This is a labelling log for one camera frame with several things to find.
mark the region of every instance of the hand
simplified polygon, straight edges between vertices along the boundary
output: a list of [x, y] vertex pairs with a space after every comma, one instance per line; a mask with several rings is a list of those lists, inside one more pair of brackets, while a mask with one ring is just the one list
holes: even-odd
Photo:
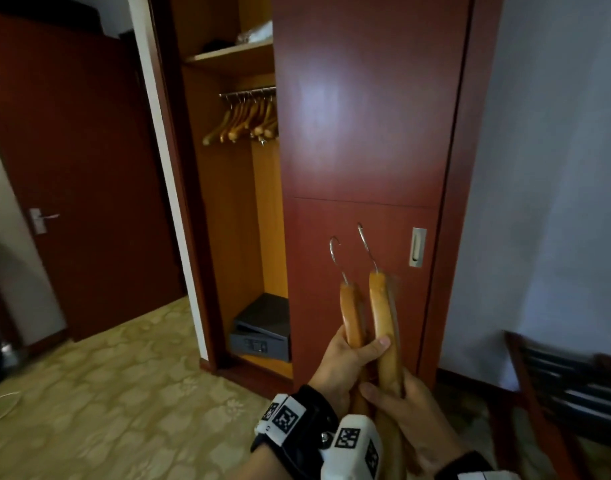
[[419, 465], [435, 476], [453, 460], [468, 450], [448, 423], [425, 384], [404, 369], [406, 398], [400, 399], [363, 383], [363, 397], [397, 421], [401, 432], [416, 451]]
[[330, 341], [319, 368], [308, 384], [326, 398], [341, 419], [348, 413], [350, 389], [357, 383], [361, 368], [379, 358], [390, 343], [390, 337], [386, 336], [360, 349], [351, 349], [342, 325]]

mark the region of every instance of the door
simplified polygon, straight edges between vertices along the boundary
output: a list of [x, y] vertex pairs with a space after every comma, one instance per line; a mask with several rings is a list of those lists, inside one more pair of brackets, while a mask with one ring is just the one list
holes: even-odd
[[[331, 235], [368, 304], [357, 222], [398, 283], [404, 364], [416, 370], [469, 4], [273, 0], [295, 385], [342, 323]], [[426, 230], [420, 267], [413, 228]]]
[[120, 41], [0, 15], [0, 155], [75, 340], [184, 294], [138, 91]]

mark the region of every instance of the door handle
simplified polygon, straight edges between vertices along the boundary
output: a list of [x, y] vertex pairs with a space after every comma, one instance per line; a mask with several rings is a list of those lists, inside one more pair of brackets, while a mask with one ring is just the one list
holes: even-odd
[[29, 209], [29, 217], [32, 220], [32, 225], [34, 226], [35, 234], [46, 234], [47, 228], [45, 227], [46, 219], [55, 219], [59, 217], [61, 214], [50, 214], [49, 216], [44, 216], [41, 213], [41, 209]]
[[425, 235], [427, 231], [418, 227], [413, 228], [413, 242], [410, 246], [410, 260], [412, 267], [421, 267], [423, 263], [423, 250], [425, 249]]

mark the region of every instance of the door frame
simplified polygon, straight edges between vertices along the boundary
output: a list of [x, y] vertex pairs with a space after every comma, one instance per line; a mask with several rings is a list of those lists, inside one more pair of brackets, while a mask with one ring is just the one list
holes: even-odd
[[[258, 369], [246, 362], [241, 363], [231, 357], [225, 348], [225, 335], [221, 325], [205, 208], [183, 90], [182, 61], [177, 48], [171, 1], [132, 1], [136, 1], [131, 5], [133, 13], [146, 20], [148, 48], [154, 66], [157, 95], [163, 113], [165, 135], [170, 150], [190, 268], [207, 348], [208, 359], [201, 360], [201, 367], [226, 376], [259, 394], [273, 397], [277, 391], [291, 390], [291, 381], [280, 379], [272, 372]], [[441, 201], [438, 238], [416, 371], [429, 387], [434, 386], [439, 366], [502, 5], [503, 0], [470, 0], [461, 78]], [[253, 374], [254, 384], [246, 379], [249, 374]]]

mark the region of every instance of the black sleeve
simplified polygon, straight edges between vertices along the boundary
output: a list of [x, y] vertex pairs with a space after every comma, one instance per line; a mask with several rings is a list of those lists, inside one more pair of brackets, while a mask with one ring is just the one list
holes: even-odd
[[434, 476], [435, 480], [457, 480], [457, 476], [461, 473], [472, 472], [491, 472], [493, 468], [490, 463], [476, 451], [466, 453], [460, 458], [457, 458], [452, 463], [445, 466], [438, 474]]

